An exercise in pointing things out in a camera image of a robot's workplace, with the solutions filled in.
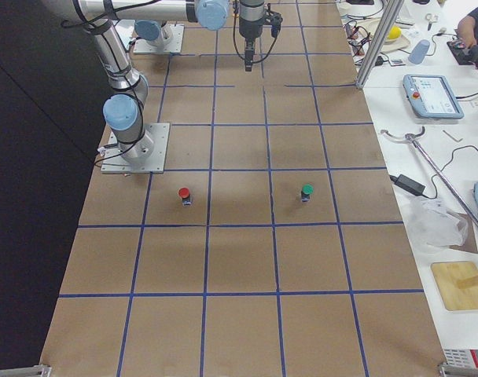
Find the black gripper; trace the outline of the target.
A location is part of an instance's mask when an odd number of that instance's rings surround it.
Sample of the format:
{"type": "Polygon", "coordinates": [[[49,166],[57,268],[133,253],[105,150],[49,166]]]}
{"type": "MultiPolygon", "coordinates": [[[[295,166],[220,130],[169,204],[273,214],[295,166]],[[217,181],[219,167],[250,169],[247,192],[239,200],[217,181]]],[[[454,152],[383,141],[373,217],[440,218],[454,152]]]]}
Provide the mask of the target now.
{"type": "Polygon", "coordinates": [[[264,18],[264,0],[239,1],[239,31],[245,38],[245,71],[251,71],[255,57],[255,39],[261,35],[264,18]]]}

